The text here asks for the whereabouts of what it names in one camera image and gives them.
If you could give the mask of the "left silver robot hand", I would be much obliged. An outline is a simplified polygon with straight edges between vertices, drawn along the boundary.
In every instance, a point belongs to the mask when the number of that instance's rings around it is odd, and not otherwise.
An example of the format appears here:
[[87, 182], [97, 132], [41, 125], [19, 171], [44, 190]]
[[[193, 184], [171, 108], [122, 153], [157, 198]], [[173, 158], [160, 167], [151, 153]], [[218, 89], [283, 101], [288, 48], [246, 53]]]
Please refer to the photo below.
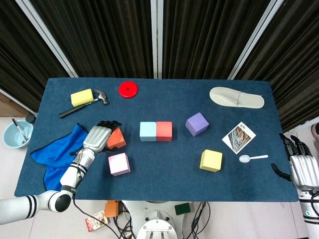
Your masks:
[[97, 125], [93, 126], [87, 134], [83, 141], [83, 148], [88, 148], [95, 153], [103, 151], [110, 135], [121, 125], [122, 124], [116, 120], [100, 121]]

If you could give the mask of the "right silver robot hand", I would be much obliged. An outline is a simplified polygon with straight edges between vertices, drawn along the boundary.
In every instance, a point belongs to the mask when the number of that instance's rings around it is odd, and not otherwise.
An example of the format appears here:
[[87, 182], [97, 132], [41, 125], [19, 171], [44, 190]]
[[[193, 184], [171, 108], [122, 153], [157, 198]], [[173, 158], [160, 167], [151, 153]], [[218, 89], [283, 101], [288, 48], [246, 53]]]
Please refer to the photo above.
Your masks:
[[282, 172], [276, 164], [272, 163], [272, 170], [281, 178], [290, 181], [301, 191], [319, 189], [319, 160], [312, 155], [309, 147], [296, 136], [290, 138], [280, 133], [283, 141], [290, 174]]

